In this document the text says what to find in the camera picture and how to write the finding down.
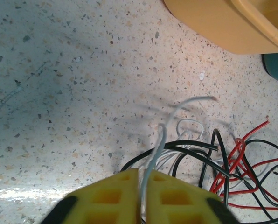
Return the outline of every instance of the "orange bin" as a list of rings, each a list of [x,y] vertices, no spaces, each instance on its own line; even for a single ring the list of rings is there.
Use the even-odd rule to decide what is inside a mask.
[[[278,0],[164,0],[197,33],[235,54],[278,53]]]

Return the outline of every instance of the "speckled floor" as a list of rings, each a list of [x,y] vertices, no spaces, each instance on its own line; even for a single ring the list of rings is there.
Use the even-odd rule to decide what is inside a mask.
[[[278,144],[278,82],[260,56],[221,49],[162,1],[0,1],[0,223],[37,223],[66,193],[118,172],[153,146],[173,105],[199,95],[219,102],[178,115],[202,122],[204,141],[218,128],[230,150],[230,130],[243,136],[269,115],[256,136]],[[176,139],[174,125],[168,135]],[[246,154],[251,163],[278,157],[256,144]],[[196,183],[200,168],[187,158],[178,176]],[[265,187],[278,196],[276,183]]]

